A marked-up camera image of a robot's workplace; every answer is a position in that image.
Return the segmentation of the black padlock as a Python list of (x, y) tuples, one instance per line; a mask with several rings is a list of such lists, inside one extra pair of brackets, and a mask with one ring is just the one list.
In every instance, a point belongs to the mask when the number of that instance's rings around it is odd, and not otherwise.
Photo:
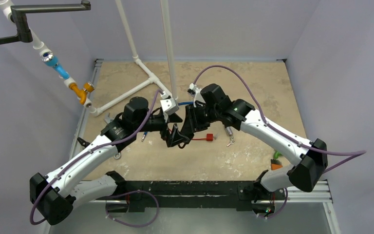
[(178, 148), (179, 149), (183, 149), (183, 148), (185, 148), (186, 147), (186, 144), (185, 143), (183, 143), (183, 144), (178, 144)]

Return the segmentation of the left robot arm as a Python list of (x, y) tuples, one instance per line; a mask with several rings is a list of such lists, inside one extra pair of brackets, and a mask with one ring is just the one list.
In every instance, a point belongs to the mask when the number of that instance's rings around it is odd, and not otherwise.
[(46, 175), (36, 173), (30, 178), (30, 223), (48, 222), (56, 225), (70, 213), (92, 200), (102, 197), (121, 199), (127, 195), (125, 180), (115, 172), (98, 179), (83, 179), (104, 161), (133, 143), (139, 132), (167, 133), (168, 123), (179, 123), (177, 101), (162, 95), (160, 106), (154, 108), (143, 97), (133, 97), (100, 134), (67, 163)]

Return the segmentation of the red cable lock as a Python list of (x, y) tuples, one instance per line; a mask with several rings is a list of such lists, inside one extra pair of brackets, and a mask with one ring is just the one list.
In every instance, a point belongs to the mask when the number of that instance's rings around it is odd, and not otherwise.
[(205, 137), (193, 138), (194, 141), (214, 141), (213, 133), (207, 133)]

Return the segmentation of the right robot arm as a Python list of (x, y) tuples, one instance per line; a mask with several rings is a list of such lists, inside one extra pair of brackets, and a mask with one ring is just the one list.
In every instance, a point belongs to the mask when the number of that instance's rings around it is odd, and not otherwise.
[(238, 131), (252, 135), (290, 162), (290, 166), (263, 172), (254, 185), (255, 195), (266, 198), (273, 191), (295, 186), (311, 192), (328, 165), (327, 145), (321, 139), (302, 138), (266, 119), (260, 110), (243, 99), (231, 101), (222, 88), (213, 83), (203, 89), (190, 84), (188, 93), (195, 103), (186, 106), (186, 116), (180, 134), (188, 144), (196, 132), (206, 130), (220, 121)]

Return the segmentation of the blue lock key bunch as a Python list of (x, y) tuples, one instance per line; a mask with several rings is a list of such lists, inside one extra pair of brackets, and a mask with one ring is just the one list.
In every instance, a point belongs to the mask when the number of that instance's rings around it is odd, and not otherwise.
[(227, 144), (227, 147), (231, 146), (234, 143), (235, 143), (235, 137), (234, 136), (230, 136), (229, 137), (229, 143)]

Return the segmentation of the blue cable lock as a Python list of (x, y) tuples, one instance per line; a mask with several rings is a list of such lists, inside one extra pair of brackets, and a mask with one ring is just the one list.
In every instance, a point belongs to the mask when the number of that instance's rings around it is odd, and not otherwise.
[[(193, 104), (192, 101), (184, 101), (184, 102), (180, 102), (179, 105), (189, 105), (189, 104)], [(225, 132), (227, 134), (228, 137), (230, 136), (234, 136), (232, 130), (230, 127), (225, 127)], [(148, 132), (144, 132), (142, 137), (141, 137), (141, 142), (143, 142), (147, 136)]]

